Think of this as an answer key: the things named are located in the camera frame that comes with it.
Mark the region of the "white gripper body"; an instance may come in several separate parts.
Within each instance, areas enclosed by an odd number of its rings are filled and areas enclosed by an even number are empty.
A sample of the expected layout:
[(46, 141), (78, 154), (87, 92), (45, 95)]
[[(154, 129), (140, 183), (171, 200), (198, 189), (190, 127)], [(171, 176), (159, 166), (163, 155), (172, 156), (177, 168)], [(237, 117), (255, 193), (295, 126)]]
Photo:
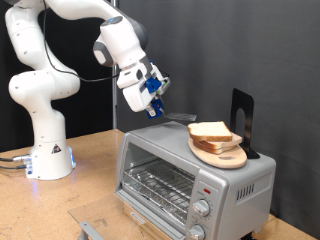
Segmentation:
[(143, 111), (162, 86), (162, 75), (153, 63), (139, 63), (122, 71), (122, 90), (134, 112)]

